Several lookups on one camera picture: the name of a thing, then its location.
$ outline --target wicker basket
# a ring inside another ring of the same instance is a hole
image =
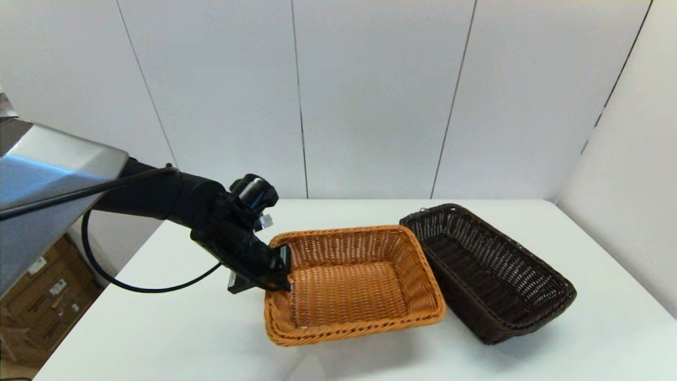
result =
[[[284,233],[291,292],[266,292],[265,328],[278,345],[354,338],[438,322],[444,299],[407,228],[369,226]]]
[[[576,290],[529,250],[459,205],[410,214],[449,307],[485,344],[541,328]]]

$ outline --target white wall panel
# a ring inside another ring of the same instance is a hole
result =
[[[435,198],[554,199],[649,0],[479,0]]]
[[[311,198],[430,197],[473,0],[294,0]]]
[[[289,0],[120,1],[183,171],[305,197]]]
[[[557,205],[677,318],[677,2],[654,0]]]
[[[0,2],[0,82],[24,119],[173,161],[115,0]],[[91,232],[119,269],[158,225],[101,213]]]

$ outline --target cardboard box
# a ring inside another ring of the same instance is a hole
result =
[[[16,347],[11,349],[8,355],[10,359],[20,365],[40,368],[47,362],[51,352],[48,350]]]
[[[78,294],[64,292],[43,316],[30,328],[3,327],[2,340],[14,353],[15,348],[29,348],[51,351],[61,342],[70,328],[91,306],[98,294],[93,282]]]
[[[68,290],[78,295],[83,285],[92,280],[93,275],[79,256],[58,259],[42,276],[1,307],[3,326],[33,327],[62,292]]]
[[[12,288],[7,291],[6,295],[2,298],[3,301],[10,302],[16,298],[21,292],[28,287],[34,279],[41,276],[57,259],[61,258],[61,253],[56,249],[55,246],[50,247],[45,255],[38,258],[35,263],[26,271],[26,273],[19,278],[18,281],[12,286]]]

